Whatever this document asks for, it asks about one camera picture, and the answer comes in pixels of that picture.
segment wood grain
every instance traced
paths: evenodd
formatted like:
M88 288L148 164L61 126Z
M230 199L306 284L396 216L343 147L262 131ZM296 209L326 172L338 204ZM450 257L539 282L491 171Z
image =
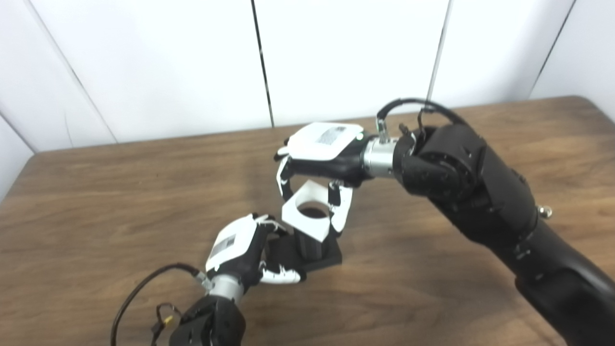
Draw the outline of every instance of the wood grain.
M615 276L615 126L604 114L577 97L459 112L554 208L551 227ZM389 127L401 121L414 118L392 116ZM149 272L202 265L237 217L279 215L272 156L296 130L33 157L0 205L0 344L108 344L117 308ZM244 345L563 345L494 256L395 181L356 191L340 245L342 265L248 292ZM153 281L119 345L149 343L159 302L186 308L201 295L184 273Z

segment label sticker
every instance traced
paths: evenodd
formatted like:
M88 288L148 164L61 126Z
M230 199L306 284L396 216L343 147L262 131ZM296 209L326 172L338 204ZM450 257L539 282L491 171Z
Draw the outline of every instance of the label sticker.
M226 238L226 239L222 240L221 242L219 242L218 244L214 245L214 247L212 249L212 253L209 255L209 258L212 258L213 256L215 256L218 253L220 253L222 250L226 250L229 247L233 246L235 244L235 236L236 235L229 236L228 238Z
M318 137L316 143L331 145L335 143L335 140L337 140L346 129L346 126L331 127L330 129L327 129L325 132L323 132L320 137Z

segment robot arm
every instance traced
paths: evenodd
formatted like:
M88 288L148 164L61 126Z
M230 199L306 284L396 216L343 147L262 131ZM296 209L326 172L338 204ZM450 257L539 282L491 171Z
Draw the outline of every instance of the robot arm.
M404 103L429 105L451 124L414 131L400 126L403 135L392 139L384 120ZM568 345L615 345L615 283L541 220L525 178L461 117L436 103L401 99L378 113L376 125L378 135L362 132L327 161L294 160L293 148L306 146L301 137L290 137L281 152L288 153L294 174L354 187L392 178L410 194L429 198L468 239L489 248L515 274L517 289Z
M268 215L250 214L224 227L205 264L207 295L181 317L170 346L239 346L245 320L238 305L250 286L289 284L306 279L305 272L261 260L268 235L286 230Z

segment black cable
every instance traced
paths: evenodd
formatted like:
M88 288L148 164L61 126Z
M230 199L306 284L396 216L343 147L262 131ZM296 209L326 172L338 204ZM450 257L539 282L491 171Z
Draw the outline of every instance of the black cable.
M444 115L453 124L468 125L468 123L462 117L460 117L457 113L451 111L450 109L438 103L428 101L428 100L423 100L423 99L397 99L397 100L391 101L386 106L384 106L381 110L378 111L378 114L376 114L376 117L378 119L384 120L393 108L404 105L406 103L422 103L426 107L430 106L430 110L437 111L438 113Z
M171 303L162 303L162 304L156 305L156 318L158 319L158 322L160 322L160 323L164 322L162 320L162 314L160 313L160 309L162 307L169 307L169 308L171 308L171 310L173 310L174 313L176 313L179 317L181 317L181 311L175 305L173 305Z
M419 123L419 130L421 131L421 133L425 132L425 129L423 128L423 111L425 110L425 108L421 108L421 110L419 110L419 115L416 116L416 122Z
M194 268L191 265L184 264L184 263L175 263L175 264L165 265L164 267L157 269L156 271L148 275L145 279L143 279L143 281L141 281L135 287L135 289L133 289L132 292L128 295L128 298L126 298L122 306L119 308L119 311L117 312L117 315L115 319L113 320L113 324L111 325L111 346L117 345L117 328L119 326L119 321L122 319L124 312L126 312L128 305L130 305L130 303L135 298L135 296L139 293L139 291L143 289L143 287L145 287L145 285L147 285L148 282L152 281L158 275L164 272L167 272L171 269L183 270L184 272L190 273L190 275L192 275L193 277L197 277L200 274L200 270L198 270L197 268Z

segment white hand casing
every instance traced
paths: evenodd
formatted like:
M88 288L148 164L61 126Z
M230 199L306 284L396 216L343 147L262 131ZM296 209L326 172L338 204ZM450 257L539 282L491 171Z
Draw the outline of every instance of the white hand casing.
M329 161L362 131L363 127L356 124L312 123L290 136L288 154L298 160Z
M245 254L257 225L252 214L249 214L224 227L213 244L212 252L205 263L205 271L217 270L221 264Z

